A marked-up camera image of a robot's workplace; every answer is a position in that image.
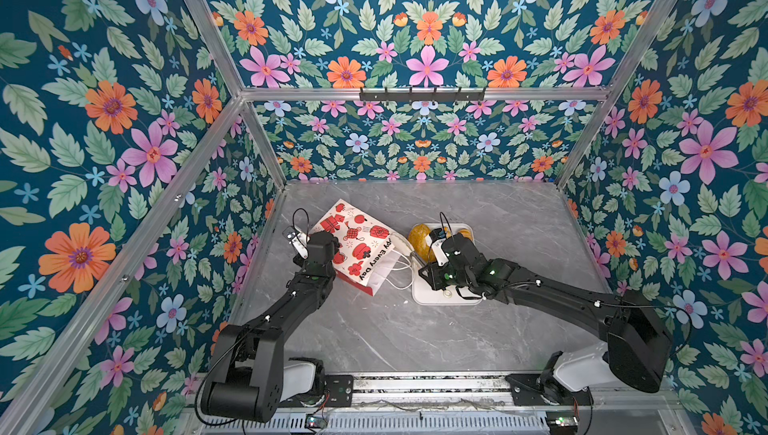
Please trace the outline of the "red white paper bag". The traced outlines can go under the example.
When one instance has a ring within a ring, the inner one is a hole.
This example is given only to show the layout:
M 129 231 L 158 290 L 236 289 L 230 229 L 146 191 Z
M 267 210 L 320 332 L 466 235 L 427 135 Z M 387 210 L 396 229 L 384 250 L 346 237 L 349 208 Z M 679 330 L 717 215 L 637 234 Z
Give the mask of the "red white paper bag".
M 333 259 L 336 274 L 363 293 L 374 296 L 386 283 L 406 290 L 412 282 L 393 284 L 391 273 L 411 276 L 414 269 L 410 243 L 386 223 L 339 199 L 310 229 L 330 233 L 339 248 Z

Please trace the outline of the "yellow oval fake bread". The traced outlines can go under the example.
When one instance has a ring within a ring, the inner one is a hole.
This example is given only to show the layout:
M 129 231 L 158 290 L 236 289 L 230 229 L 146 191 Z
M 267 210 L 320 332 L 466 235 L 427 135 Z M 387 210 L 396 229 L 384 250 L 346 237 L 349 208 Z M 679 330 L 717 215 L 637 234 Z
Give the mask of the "yellow oval fake bread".
M 430 233 L 431 229 L 426 224 L 419 224 L 414 226 L 408 235 L 408 241 L 413 250 L 422 261 L 427 263 L 435 261 L 434 253 L 430 248 Z

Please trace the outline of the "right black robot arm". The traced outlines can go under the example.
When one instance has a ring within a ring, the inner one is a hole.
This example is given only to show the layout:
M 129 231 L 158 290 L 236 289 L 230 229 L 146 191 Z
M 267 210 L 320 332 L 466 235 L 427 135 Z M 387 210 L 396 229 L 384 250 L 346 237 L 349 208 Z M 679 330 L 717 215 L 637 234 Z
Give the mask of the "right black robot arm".
M 536 392 L 555 401 L 593 385 L 620 382 L 643 393 L 662 385 L 673 337 L 641 294 L 617 297 L 559 282 L 509 260 L 486 258 L 462 233 L 426 235 L 427 263 L 418 272 L 431 290 L 454 288 L 464 300 L 538 310 L 595 336 L 597 344 L 550 356 Z

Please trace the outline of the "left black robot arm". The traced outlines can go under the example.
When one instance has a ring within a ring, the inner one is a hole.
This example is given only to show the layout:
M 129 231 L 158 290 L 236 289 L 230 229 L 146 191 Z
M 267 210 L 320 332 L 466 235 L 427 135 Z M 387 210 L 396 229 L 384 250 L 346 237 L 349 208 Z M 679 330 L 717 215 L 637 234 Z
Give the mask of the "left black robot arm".
M 243 325 L 229 324 L 219 334 L 210 370 L 196 395 L 203 415 L 264 423 L 283 397 L 284 347 L 300 324 L 325 303 L 336 272 L 336 238 L 324 231 L 309 236 L 307 255 L 286 293 L 263 314 Z

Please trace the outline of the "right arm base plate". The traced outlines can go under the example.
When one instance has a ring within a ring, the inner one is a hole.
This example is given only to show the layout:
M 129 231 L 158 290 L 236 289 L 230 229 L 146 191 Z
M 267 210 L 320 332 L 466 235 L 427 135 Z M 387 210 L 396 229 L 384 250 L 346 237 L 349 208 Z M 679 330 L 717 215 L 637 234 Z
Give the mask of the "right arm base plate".
M 504 377 L 516 405 L 591 406 L 594 399 L 589 390 L 571 392 L 552 376 L 542 373 L 511 373 Z

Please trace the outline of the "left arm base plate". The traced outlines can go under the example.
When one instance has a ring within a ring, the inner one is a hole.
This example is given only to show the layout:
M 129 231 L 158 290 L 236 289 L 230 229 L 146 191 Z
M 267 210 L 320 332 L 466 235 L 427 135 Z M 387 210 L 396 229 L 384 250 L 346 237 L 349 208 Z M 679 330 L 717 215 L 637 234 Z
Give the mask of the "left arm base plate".
M 350 374 L 326 375 L 324 385 L 282 401 L 279 408 L 348 408 L 352 406 L 355 378 Z

